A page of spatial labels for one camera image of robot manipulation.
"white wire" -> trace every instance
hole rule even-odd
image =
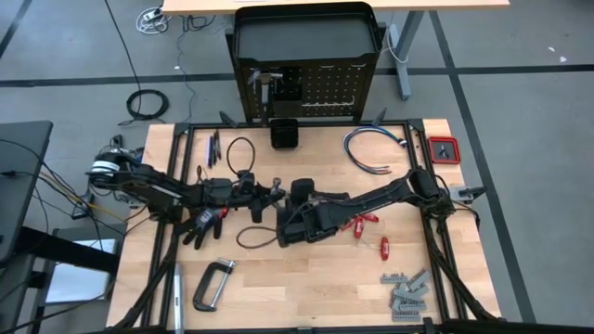
[[[158,7],[151,7],[143,10],[136,18],[136,29],[144,34],[158,34],[167,31],[169,29],[169,20],[171,17],[161,16],[160,19],[148,22],[144,16],[150,12],[159,9]]]
[[[388,28],[386,29],[386,35],[385,38],[387,39],[386,43],[388,44],[388,47],[383,49],[381,52],[385,52],[385,51],[390,51],[390,53],[392,54],[392,57],[394,57],[394,59],[396,59],[397,62],[401,63],[401,64],[406,64],[408,63],[408,55],[407,58],[404,60],[401,60],[394,52],[394,47],[392,46],[392,38],[390,38],[390,27],[392,26],[392,21],[394,20],[394,13],[392,12],[392,15],[390,16],[390,23],[388,24]]]

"wooden table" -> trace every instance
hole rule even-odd
[[[234,14],[245,6],[340,3],[358,0],[165,0],[165,15]],[[488,9],[509,6],[509,0],[367,0],[378,10]]]
[[[450,135],[446,120],[426,120],[425,127],[427,136]],[[394,134],[403,136],[401,127],[390,129],[397,129]],[[256,180],[270,186],[272,178],[277,176],[282,179],[285,189],[290,188],[294,179],[312,177],[319,191],[347,191],[355,196],[387,184],[408,170],[406,151],[379,134],[357,136],[351,142],[352,151],[369,164],[389,164],[393,173],[377,176],[359,170],[341,149],[342,137],[349,130],[348,127],[300,128],[299,147],[285,152],[270,147],[267,129],[221,130],[222,150],[225,155],[228,144],[237,136],[250,138],[257,149],[253,168]],[[195,132],[190,171],[195,171],[198,164],[203,165],[205,141],[212,132]],[[151,125],[144,162],[165,172],[172,137],[172,125]],[[184,145],[182,138],[180,152]],[[238,142],[231,150],[231,161],[236,169],[247,167],[250,158],[251,151],[245,143]],[[181,164],[180,153],[176,166]],[[207,171],[209,177],[233,177],[224,161]],[[435,165],[435,171],[450,186],[464,184],[458,165]],[[188,181],[195,182],[196,175],[191,173]],[[413,276],[421,268],[430,269],[429,258],[419,209],[395,204],[375,213],[381,221],[367,224],[363,238],[372,245],[378,244],[383,236],[390,240],[391,254],[386,262],[381,260],[378,250],[357,246],[352,230],[316,244],[300,243],[281,249],[274,243],[259,250],[244,250],[236,244],[235,236],[243,227],[252,225],[250,212],[247,209],[232,211],[225,219],[220,239],[215,240],[209,234],[201,250],[191,246],[178,249],[177,260],[184,271],[186,328],[392,325],[388,306],[392,286],[380,284],[380,276],[400,272]],[[135,218],[130,226],[145,217]],[[447,221],[460,277],[483,306],[498,315],[497,299],[472,214],[460,211]],[[274,226],[275,223],[275,210],[266,209],[262,225]],[[126,237],[110,305],[109,325],[123,317],[147,282],[156,229],[157,224],[145,223]],[[251,231],[244,237],[244,243],[255,244],[273,237],[273,234]],[[192,307],[191,298],[204,269],[218,257],[236,260],[238,266],[227,281],[217,304],[218,311],[199,313]],[[214,279],[207,301],[218,281]],[[450,314],[455,315],[446,278],[445,282]],[[430,292],[425,295],[425,301],[429,310],[422,315],[439,322],[433,283],[429,282],[428,286]],[[162,285],[153,304],[153,322],[158,318],[161,293]],[[168,324],[173,324],[173,311]]]

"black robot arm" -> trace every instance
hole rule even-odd
[[[239,171],[238,180],[212,178],[187,185],[124,153],[103,153],[96,157],[89,183],[100,189],[122,191],[148,205],[152,215],[175,218],[174,208],[241,208],[252,210],[255,223],[262,222],[262,210],[282,199],[285,192],[255,183],[253,173]]]
[[[313,182],[309,183],[306,193],[309,193],[310,200],[298,200],[291,196],[285,208],[278,210],[277,237],[280,247],[300,241],[312,243],[334,236],[354,216],[394,203],[406,202],[427,209],[430,214],[445,217],[454,212],[449,196],[437,186],[431,174],[422,169],[409,171],[387,186],[352,199],[319,196]]]

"coiled cable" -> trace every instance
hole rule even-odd
[[[375,133],[387,135],[387,136],[391,137],[396,143],[398,143],[398,145],[400,145],[403,148],[405,148],[407,146],[407,141],[404,138],[398,138],[393,133],[391,133],[390,131],[388,131],[382,127],[372,126],[372,125],[356,128],[353,131],[351,131],[350,133],[346,134],[344,136],[344,138],[342,139],[342,150],[344,150],[344,153],[349,157],[349,159],[357,167],[359,167],[360,169],[364,170],[367,173],[372,173],[375,175],[384,175],[384,174],[391,173],[392,171],[389,170],[389,166],[380,166],[380,167],[368,166],[365,163],[357,160],[355,158],[355,156],[353,155],[353,153],[351,153],[351,150],[349,148],[349,142],[351,141],[351,139],[353,139],[354,136],[365,133],[365,132],[375,132]]]

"gray lego piece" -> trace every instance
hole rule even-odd
[[[410,278],[410,281],[408,281],[408,289],[418,289],[423,283],[427,281],[427,279],[429,279],[429,272],[425,269],[422,269],[418,274]]]
[[[420,314],[417,311],[392,311],[392,321],[420,321]]]
[[[383,274],[380,278],[380,282],[382,284],[407,283],[408,277],[404,274],[391,274],[390,276]]]
[[[396,311],[425,311],[427,310],[427,304],[423,301],[413,303],[400,303]]]
[[[418,289],[409,292],[409,294],[414,296],[413,298],[409,299],[412,299],[413,301],[420,301],[420,298],[427,292],[429,292],[429,288],[423,284]]]
[[[394,303],[392,304],[392,309],[394,311],[400,311],[400,303],[402,301],[399,298],[394,298]]]
[[[418,296],[415,293],[402,291],[400,289],[395,289],[394,296],[396,299],[400,298],[400,299],[404,299],[407,301],[420,302],[420,296],[422,296],[422,294]]]

